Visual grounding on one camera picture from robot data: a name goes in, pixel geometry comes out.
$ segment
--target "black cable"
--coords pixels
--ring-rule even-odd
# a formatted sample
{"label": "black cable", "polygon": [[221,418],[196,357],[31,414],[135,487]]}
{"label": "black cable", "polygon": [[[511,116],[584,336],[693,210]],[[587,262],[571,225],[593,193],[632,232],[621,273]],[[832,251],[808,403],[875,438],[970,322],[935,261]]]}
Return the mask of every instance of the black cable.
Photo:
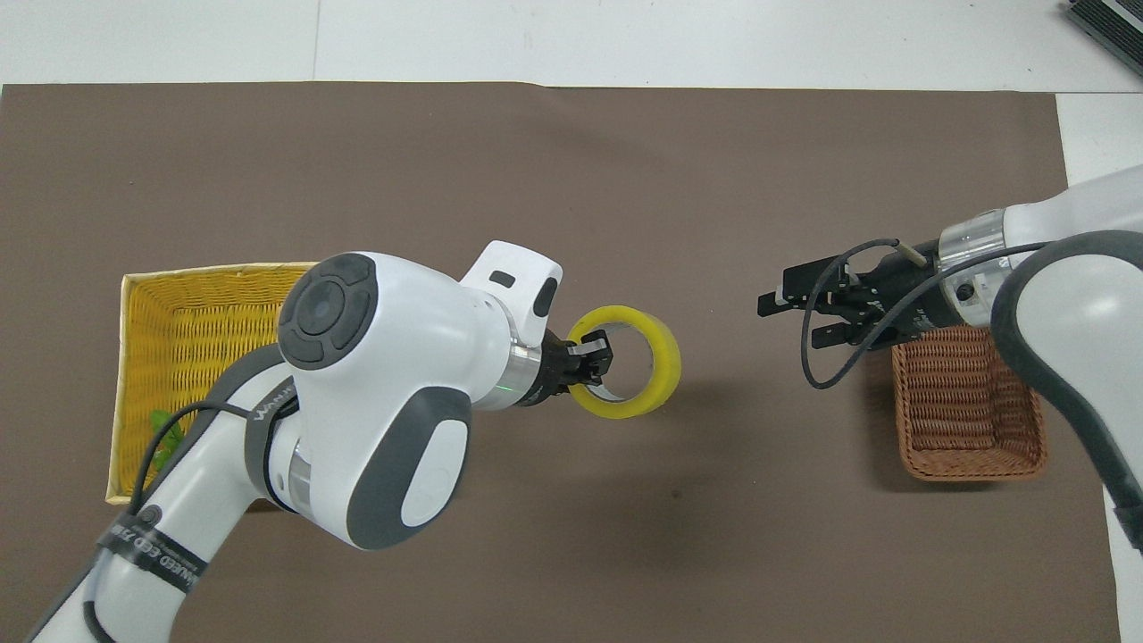
{"label": "black cable", "polygon": [[809,345],[809,318],[810,314],[814,313],[814,305],[817,304],[817,297],[821,296],[822,289],[825,287],[825,282],[830,280],[830,276],[834,273],[834,271],[845,265],[855,254],[863,252],[878,246],[896,247],[900,243],[900,239],[873,239],[865,241],[864,243],[858,243],[836,256],[833,260],[825,266],[825,270],[822,270],[822,273],[817,275],[817,280],[814,281],[814,287],[809,290],[809,296],[806,297],[806,313],[801,318],[801,372],[806,376],[806,381],[809,383],[809,386],[815,389],[830,388],[836,385],[838,380],[845,377],[845,371],[849,370],[847,364],[847,367],[842,368],[842,372],[834,376],[828,385],[822,386],[822,383],[814,379],[814,373],[809,369],[809,352],[807,351],[807,346]]}
{"label": "black cable", "polygon": [[[159,450],[159,444],[162,439],[170,433],[170,429],[176,423],[182,420],[189,413],[194,411],[225,411],[239,418],[246,418],[250,415],[249,411],[240,407],[234,407],[225,402],[214,402],[210,400],[202,400],[199,402],[192,402],[186,407],[179,409],[174,416],[167,419],[162,425],[162,428],[155,432],[154,437],[151,439],[151,443],[147,444],[146,451],[143,453],[143,461],[139,463],[138,474],[135,475],[135,488],[131,489],[131,503],[127,507],[127,514],[136,516],[139,513],[141,506],[143,505],[143,485],[146,483],[146,472],[151,468],[151,461],[154,460],[154,453]],[[89,573],[88,582],[97,582],[101,558],[96,557],[95,564],[91,566],[91,572]],[[87,626],[88,633],[95,637],[98,643],[115,643],[115,640],[107,634],[107,630],[103,628],[103,624],[99,622],[99,617],[95,613],[95,601],[83,602],[83,624]]]}
{"label": "black cable", "polygon": [[928,279],[925,279],[916,287],[913,287],[913,289],[909,290],[909,292],[906,292],[905,296],[901,297],[901,299],[896,304],[894,304],[894,306],[890,307],[888,312],[885,313],[885,316],[881,318],[880,321],[878,321],[877,325],[873,327],[873,330],[870,331],[870,333],[865,337],[865,339],[861,343],[861,345],[858,345],[857,348],[854,349],[854,353],[853,355],[849,356],[849,360],[845,363],[844,367],[841,367],[841,369],[832,378],[830,378],[824,383],[817,381],[816,379],[814,379],[814,375],[809,370],[809,345],[808,345],[809,315],[814,311],[813,304],[814,302],[817,300],[817,296],[821,294],[821,290],[824,287],[825,281],[830,278],[830,274],[833,273],[833,270],[837,270],[837,267],[841,262],[848,260],[849,257],[852,257],[853,255],[876,246],[896,246],[897,242],[900,241],[897,241],[896,239],[876,239],[873,241],[866,241],[864,243],[861,243],[860,246],[854,246],[845,254],[838,255],[838,258],[833,259],[833,262],[830,263],[829,267],[822,271],[821,276],[818,276],[817,281],[814,283],[814,289],[813,291],[810,291],[810,297],[806,299],[806,314],[805,316],[802,316],[801,320],[800,351],[801,351],[801,372],[806,376],[806,381],[809,383],[809,386],[814,387],[815,389],[828,389],[833,385],[838,384],[839,381],[841,381],[841,378],[846,377],[846,375],[854,368],[854,365],[857,364],[857,361],[865,352],[869,351],[869,347],[873,346],[873,343],[877,341],[877,338],[879,338],[881,333],[884,333],[885,330],[888,329],[890,324],[893,324],[893,321],[896,320],[896,318],[900,316],[901,313],[905,311],[905,307],[908,307],[911,303],[913,303],[917,299],[917,297],[921,296],[925,292],[925,290],[928,290],[933,286],[940,283],[941,281],[943,281],[944,279],[949,278],[952,274],[956,274],[957,272],[961,272],[969,267],[980,265],[982,263],[988,263],[990,260],[994,260],[997,258],[1001,258],[1005,256],[1012,256],[1014,254],[1021,254],[1026,251],[1034,251],[1048,244],[1049,241],[1044,241],[1038,243],[1024,243],[1022,246],[1015,246],[1010,248],[1004,248],[985,252],[980,256],[973,257],[964,263],[958,263],[957,265],[945,267],[944,270],[937,272],[936,274],[933,274]]}
{"label": "black cable", "polygon": [[138,474],[135,475],[135,488],[131,489],[131,503],[127,506],[127,513],[131,516],[138,515],[139,509],[143,505],[143,485],[146,483],[146,472],[151,468],[151,460],[154,459],[154,452],[159,450],[159,444],[162,442],[163,436],[170,432],[170,428],[175,426],[183,417],[193,411],[225,411],[239,418],[246,418],[250,415],[249,411],[234,407],[225,402],[214,402],[210,400],[202,400],[199,402],[192,402],[186,407],[179,409],[174,416],[167,419],[162,425],[162,428],[155,432],[154,437],[151,439],[151,443],[147,445],[146,451],[143,453],[143,463],[139,464]]}
{"label": "black cable", "polygon": [[98,643],[115,643],[107,630],[103,629],[99,618],[95,616],[95,601],[83,601],[83,622],[87,624],[87,630]]}

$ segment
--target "brown table surface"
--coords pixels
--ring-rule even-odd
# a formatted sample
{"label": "brown table surface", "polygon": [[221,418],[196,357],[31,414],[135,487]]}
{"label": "brown table surface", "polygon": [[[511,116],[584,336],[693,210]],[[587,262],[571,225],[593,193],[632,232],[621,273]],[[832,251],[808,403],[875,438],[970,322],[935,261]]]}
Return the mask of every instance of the brown table surface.
{"label": "brown table surface", "polygon": [[1098,481],[1054,411],[1041,477],[920,483],[887,355],[815,392],[797,315],[754,315],[785,266],[1064,186],[1050,95],[6,86],[0,637],[115,514],[123,273],[371,249],[459,278],[504,239],[563,265],[557,332],[662,318],[676,396],[478,416],[449,511],[389,550],[249,515],[175,641],[1113,641]]}

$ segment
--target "tape roll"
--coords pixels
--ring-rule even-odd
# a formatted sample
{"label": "tape roll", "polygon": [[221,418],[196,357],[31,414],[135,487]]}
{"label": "tape roll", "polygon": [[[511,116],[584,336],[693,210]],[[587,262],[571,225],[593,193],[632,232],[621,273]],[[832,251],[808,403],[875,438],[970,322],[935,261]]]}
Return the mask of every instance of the tape roll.
{"label": "tape roll", "polygon": [[580,407],[609,420],[634,418],[658,409],[674,393],[682,376],[682,356],[671,330],[657,318],[628,305],[605,305],[584,314],[572,328],[568,339],[581,344],[584,336],[598,329],[623,328],[637,331],[650,347],[650,380],[639,395],[625,400],[602,386],[575,385],[568,389]]}

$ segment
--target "round joint cover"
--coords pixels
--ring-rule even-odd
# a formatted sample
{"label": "round joint cover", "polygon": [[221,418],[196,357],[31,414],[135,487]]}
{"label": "round joint cover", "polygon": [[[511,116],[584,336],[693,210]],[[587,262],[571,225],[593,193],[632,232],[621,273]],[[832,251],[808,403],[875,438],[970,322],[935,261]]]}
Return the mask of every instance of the round joint cover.
{"label": "round joint cover", "polygon": [[365,337],[376,310],[373,259],[347,252],[322,260],[298,279],[282,303],[282,357],[306,371],[336,364]]}

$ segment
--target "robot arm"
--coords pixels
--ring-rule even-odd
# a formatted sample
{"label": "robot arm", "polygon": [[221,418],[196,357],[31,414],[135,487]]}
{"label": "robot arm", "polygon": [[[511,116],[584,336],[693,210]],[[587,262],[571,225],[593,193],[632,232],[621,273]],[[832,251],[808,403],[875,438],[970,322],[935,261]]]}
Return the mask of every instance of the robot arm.
{"label": "robot arm", "polygon": [[230,412],[198,415],[29,640],[166,641],[258,498],[360,549],[424,529],[453,496],[473,409],[606,375],[606,335],[575,346],[546,331],[561,273],[499,241],[459,282],[376,252],[315,265],[287,296],[279,344],[237,362],[203,403]]}
{"label": "robot arm", "polygon": [[[814,348],[860,347],[847,367],[864,349],[933,329],[991,327],[1009,368],[1076,429],[1143,550],[1143,397],[1134,391],[1143,381],[1143,166],[984,212],[916,250],[920,260],[898,251],[865,273],[849,267],[853,250],[786,268],[758,313],[805,311]],[[842,321],[809,333],[812,310]],[[806,369],[818,388],[844,371],[821,384]]]}

